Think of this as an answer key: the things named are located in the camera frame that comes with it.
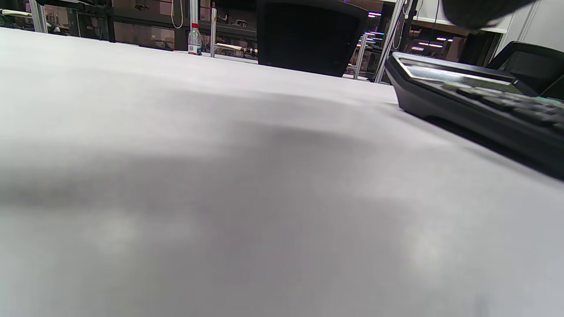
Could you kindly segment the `person's left hand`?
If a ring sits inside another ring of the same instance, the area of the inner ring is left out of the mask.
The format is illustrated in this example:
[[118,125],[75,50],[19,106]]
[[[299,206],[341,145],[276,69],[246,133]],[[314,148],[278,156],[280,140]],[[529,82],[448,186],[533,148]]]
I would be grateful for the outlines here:
[[478,30],[496,25],[496,21],[513,14],[535,0],[443,0],[445,18],[454,26]]

